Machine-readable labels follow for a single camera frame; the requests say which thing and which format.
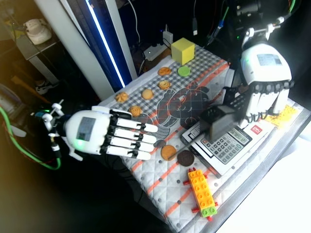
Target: green lid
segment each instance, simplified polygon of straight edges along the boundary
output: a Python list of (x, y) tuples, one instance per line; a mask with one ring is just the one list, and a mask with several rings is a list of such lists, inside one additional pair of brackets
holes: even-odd
[(188, 75), (190, 75), (190, 69), (187, 66), (183, 66), (181, 68), (178, 69), (178, 74), (180, 76), (186, 77)]

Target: red logo label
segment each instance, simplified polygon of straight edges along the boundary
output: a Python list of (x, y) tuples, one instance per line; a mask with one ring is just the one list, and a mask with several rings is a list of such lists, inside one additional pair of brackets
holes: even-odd
[(253, 131), (255, 134), (260, 134), (260, 132), (262, 131), (262, 129), (259, 127), (259, 126), (257, 126), (257, 125), (254, 125), (254, 127), (253, 128), (251, 128), (251, 131)]

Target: red lego piece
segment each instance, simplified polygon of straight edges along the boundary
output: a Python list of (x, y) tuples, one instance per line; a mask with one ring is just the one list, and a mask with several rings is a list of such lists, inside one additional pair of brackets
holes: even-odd
[(192, 209), (191, 210), (193, 213), (198, 213), (199, 211), (200, 211), (200, 209), (199, 208), (194, 208), (194, 209)]
[(183, 184), (188, 185), (188, 184), (190, 184), (190, 181), (184, 181)]

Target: calculator button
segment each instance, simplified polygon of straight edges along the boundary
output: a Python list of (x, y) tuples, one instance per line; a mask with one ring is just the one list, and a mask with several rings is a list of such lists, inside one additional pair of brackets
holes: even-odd
[(218, 157), (219, 157), (219, 158), (222, 158), (224, 155), (225, 155), (225, 153), (224, 153), (224, 152), (221, 152), (221, 153), (218, 155)]

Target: white sneaker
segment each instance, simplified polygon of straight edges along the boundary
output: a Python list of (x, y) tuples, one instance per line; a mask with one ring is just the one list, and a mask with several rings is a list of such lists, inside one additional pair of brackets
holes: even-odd
[(48, 92), (48, 90), (53, 89), (54, 87), (57, 87), (58, 84), (52, 85), (49, 81), (44, 81), (43, 84), (35, 86), (35, 90), (38, 94), (44, 95)]

